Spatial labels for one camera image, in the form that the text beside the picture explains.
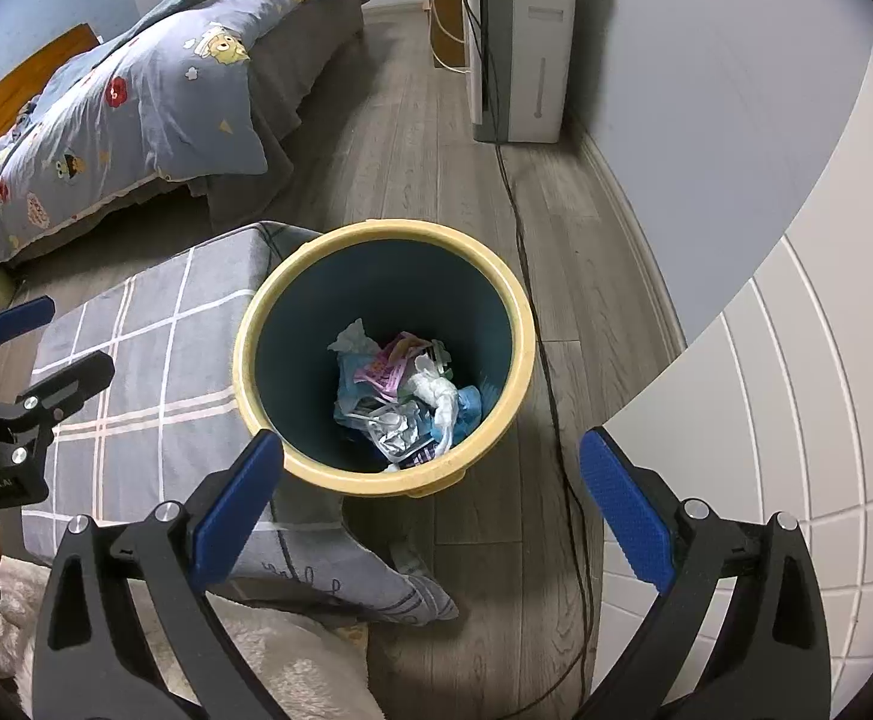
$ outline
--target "wooden headboard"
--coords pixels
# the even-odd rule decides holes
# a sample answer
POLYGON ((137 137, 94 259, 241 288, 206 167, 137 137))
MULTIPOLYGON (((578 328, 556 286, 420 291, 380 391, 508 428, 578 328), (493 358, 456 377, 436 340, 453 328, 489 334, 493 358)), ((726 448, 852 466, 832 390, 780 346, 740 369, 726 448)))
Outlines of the wooden headboard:
POLYGON ((43 90, 57 68, 98 45, 89 25, 81 23, 46 44, 0 81, 0 136, 13 126, 20 108, 43 90))

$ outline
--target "fur blanket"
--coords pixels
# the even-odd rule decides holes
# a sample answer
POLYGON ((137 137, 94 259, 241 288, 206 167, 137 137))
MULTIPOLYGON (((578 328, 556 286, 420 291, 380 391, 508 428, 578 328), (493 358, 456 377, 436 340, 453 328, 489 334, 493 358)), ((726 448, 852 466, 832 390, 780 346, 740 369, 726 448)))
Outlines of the fur blanket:
MULTIPOLYGON (((49 569, 3 557, 0 565, 0 678, 16 679, 20 703, 31 710, 33 632, 49 569)), ((140 623, 166 686, 196 702, 166 640, 146 585, 130 583, 140 623)), ((298 614, 250 608, 209 596, 233 643, 293 720, 383 720, 366 686, 365 637, 334 635, 298 614)))

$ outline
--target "yellow trash can rim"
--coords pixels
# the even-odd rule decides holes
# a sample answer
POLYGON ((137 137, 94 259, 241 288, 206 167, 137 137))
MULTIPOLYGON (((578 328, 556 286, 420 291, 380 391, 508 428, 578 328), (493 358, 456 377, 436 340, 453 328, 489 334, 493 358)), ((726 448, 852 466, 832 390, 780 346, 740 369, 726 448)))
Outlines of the yellow trash can rim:
POLYGON ((473 434, 441 458, 415 469, 396 473, 335 469, 315 461, 284 440, 286 470, 308 483, 348 495, 415 497, 436 493, 458 482, 466 469, 500 440, 516 418, 536 359, 536 335, 529 300, 513 272, 489 248, 458 230, 428 221, 362 221, 301 245, 267 277, 243 314, 233 348, 233 390, 239 413, 252 433, 275 429, 260 400, 254 365, 260 332, 274 303, 293 279, 324 257, 363 242, 394 238, 439 245, 463 257, 486 277, 500 295, 509 317, 512 357, 500 399, 473 434))

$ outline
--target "small yellow bin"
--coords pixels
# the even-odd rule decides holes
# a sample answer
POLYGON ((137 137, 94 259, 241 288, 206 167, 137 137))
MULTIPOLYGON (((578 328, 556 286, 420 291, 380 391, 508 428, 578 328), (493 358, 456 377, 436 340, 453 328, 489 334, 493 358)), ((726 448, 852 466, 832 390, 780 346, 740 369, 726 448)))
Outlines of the small yellow bin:
POLYGON ((303 245, 266 279, 233 350, 233 388, 254 433, 280 434, 286 470, 348 495, 422 497, 463 478, 512 423, 536 355, 529 303, 497 255, 457 230, 372 220, 303 245), (454 381, 481 390, 483 422, 444 456, 415 469, 369 473, 375 447, 332 419, 337 334, 363 319, 387 343, 407 330, 439 338, 454 381))

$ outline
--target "red flower print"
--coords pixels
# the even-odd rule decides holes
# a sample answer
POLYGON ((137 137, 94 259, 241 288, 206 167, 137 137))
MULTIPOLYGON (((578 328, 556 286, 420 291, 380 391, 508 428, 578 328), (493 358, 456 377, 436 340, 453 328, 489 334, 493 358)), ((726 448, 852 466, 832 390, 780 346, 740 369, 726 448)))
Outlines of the red flower print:
POLYGON ((106 91, 103 93, 106 98, 106 104, 111 108, 119 108, 126 102, 129 94, 126 91, 126 79, 120 76, 114 76, 110 82, 106 84, 106 91))

